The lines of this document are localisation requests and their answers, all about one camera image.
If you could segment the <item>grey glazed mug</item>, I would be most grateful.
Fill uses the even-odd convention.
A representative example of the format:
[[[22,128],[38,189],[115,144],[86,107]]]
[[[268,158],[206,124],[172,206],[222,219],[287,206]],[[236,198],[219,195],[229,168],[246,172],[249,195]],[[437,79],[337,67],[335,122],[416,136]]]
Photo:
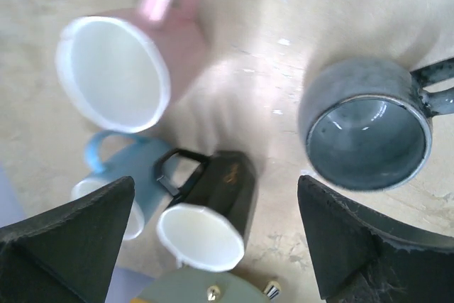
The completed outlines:
[[[428,87],[452,77],[452,59],[414,71],[378,57],[330,65],[299,107],[299,135],[311,166],[351,191],[409,181],[431,153],[433,117],[453,112],[453,90]]]

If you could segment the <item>pink faceted mug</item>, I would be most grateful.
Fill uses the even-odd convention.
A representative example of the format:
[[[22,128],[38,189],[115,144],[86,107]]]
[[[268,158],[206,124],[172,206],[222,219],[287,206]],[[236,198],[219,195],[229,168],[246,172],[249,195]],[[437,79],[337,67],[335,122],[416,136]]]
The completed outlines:
[[[154,126],[199,76],[207,46],[199,0],[140,0],[81,16],[60,33],[60,85],[97,126],[138,133]]]

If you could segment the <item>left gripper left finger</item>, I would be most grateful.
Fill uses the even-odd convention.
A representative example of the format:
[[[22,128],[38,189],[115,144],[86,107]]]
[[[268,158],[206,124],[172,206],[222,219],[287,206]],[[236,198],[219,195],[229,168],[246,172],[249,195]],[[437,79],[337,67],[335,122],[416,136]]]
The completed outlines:
[[[2,302],[104,302],[133,201],[132,177],[1,228]]]

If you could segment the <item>black faceted mug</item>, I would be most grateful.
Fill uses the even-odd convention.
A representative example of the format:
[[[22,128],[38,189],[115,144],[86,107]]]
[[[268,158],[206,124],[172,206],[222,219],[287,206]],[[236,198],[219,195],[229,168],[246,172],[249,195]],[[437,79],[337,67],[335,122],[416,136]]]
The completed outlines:
[[[181,187],[164,173],[173,157],[199,164]],[[258,199],[251,159],[239,150],[203,155],[175,148],[153,165],[153,175],[172,198],[157,237],[177,263],[209,272],[234,269],[245,255]]]

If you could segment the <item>light blue mug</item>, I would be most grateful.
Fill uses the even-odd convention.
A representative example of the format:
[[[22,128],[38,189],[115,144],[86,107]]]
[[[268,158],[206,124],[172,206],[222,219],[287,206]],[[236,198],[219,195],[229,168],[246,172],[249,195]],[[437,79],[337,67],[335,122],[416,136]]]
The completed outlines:
[[[99,151],[109,136],[129,138],[131,143],[109,159],[103,160]],[[143,232],[167,194],[154,178],[153,165],[172,149],[169,143],[159,138],[115,131],[98,132],[84,149],[85,162],[92,172],[72,188],[71,199],[79,199],[120,177],[132,177],[135,182],[135,199],[123,239],[133,240]]]

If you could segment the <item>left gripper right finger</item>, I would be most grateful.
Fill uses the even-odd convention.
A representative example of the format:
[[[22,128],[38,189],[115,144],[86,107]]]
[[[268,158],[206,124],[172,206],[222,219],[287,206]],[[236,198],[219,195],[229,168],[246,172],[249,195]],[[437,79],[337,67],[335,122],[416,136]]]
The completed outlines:
[[[453,301],[453,238],[390,218],[308,175],[297,197],[323,300]]]

